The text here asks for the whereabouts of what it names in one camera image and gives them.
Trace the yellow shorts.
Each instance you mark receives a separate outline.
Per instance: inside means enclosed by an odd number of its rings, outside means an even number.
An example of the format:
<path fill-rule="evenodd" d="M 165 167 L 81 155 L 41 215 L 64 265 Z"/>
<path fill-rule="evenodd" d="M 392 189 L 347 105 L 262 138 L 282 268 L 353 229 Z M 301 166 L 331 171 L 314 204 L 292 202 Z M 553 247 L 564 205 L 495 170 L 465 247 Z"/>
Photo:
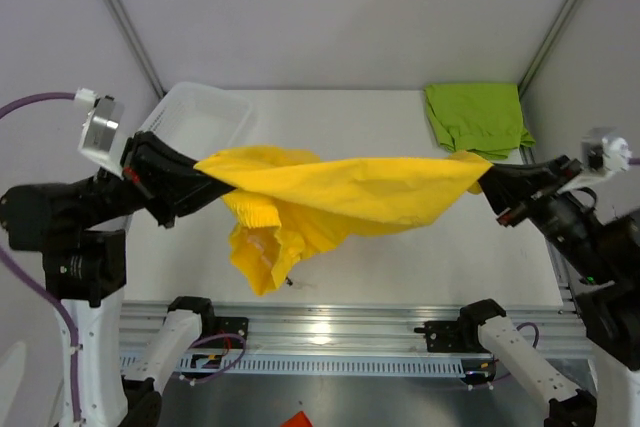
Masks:
<path fill-rule="evenodd" d="M 278 290 L 300 262 L 352 235 L 429 226 L 463 194 L 481 193 L 492 164 L 470 152 L 446 158 L 323 161 L 306 150 L 260 145 L 220 151 L 196 171 L 230 186 L 230 262 L 254 294 Z"/>

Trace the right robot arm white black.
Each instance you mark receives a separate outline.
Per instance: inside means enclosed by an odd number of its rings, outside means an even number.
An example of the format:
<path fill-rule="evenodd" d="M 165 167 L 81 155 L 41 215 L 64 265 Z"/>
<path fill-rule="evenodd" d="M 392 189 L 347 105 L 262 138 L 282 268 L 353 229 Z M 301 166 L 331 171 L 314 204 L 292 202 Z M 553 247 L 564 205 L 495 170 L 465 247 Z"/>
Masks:
<path fill-rule="evenodd" d="M 497 360 L 540 406 L 546 426 L 638 425 L 639 213 L 602 222 L 595 204 L 577 197 L 627 171 L 630 161 L 604 154 L 538 165 L 466 159 L 477 170 L 471 184 L 498 223 L 531 223 L 586 289 L 567 286 L 567 312 L 544 319 L 549 345 L 525 341 L 492 299 L 460 309 L 458 342 Z"/>

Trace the lime green shorts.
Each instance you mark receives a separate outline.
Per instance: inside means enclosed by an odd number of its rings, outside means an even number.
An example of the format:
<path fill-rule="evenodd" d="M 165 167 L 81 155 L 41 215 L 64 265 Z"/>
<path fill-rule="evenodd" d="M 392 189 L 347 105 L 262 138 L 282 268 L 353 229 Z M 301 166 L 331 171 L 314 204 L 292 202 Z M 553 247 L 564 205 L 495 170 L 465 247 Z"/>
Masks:
<path fill-rule="evenodd" d="M 505 160 L 536 144 L 525 127 L 518 87 L 510 83 L 438 83 L 424 89 L 426 116 L 437 144 Z"/>

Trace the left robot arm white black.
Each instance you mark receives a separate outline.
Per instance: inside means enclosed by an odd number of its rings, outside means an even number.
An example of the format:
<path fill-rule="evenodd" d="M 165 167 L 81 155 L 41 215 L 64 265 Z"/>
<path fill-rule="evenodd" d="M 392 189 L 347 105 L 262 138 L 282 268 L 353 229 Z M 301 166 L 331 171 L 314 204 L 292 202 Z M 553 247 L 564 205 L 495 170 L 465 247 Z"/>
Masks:
<path fill-rule="evenodd" d="M 149 212 L 171 228 L 230 191 L 155 134 L 130 138 L 120 170 L 81 181 L 27 184 L 1 198 L 9 248 L 2 262 L 55 310 L 63 345 L 64 426 L 154 426 L 180 358 L 209 345 L 218 320 L 212 303 L 181 296 L 140 361 L 119 367 L 119 321 L 127 281 L 126 233 L 104 222 Z"/>

